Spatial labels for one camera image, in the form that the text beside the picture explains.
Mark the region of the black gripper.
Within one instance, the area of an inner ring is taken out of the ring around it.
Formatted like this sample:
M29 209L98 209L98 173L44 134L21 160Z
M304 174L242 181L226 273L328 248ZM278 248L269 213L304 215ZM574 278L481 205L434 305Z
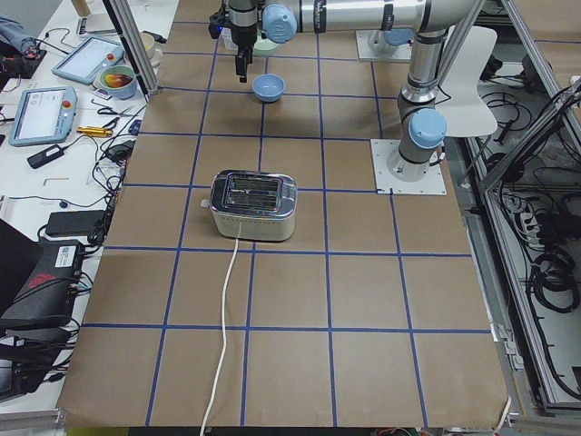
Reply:
M237 45L235 70L241 83L248 81L248 67L252 64L252 49L257 40L257 1L230 0L228 18L231 39Z

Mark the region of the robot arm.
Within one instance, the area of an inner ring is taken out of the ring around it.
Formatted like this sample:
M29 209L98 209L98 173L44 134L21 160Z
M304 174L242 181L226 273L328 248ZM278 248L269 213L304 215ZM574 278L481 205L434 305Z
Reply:
M403 138L388 168L394 177L416 182L446 135L446 121L434 108L438 87L481 7L479 1L224 1L209 31L218 38L230 29L236 74L246 82L259 33L285 44L297 33L411 30L409 72L398 99Z

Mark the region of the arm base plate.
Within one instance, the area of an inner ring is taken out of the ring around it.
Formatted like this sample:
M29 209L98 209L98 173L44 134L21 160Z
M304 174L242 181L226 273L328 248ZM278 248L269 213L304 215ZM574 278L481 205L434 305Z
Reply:
M360 30L356 32L358 56L361 61L408 63L414 32L401 28L391 31Z
M371 157L379 194L446 195L438 152L426 163L414 164L399 155L400 140L371 139Z

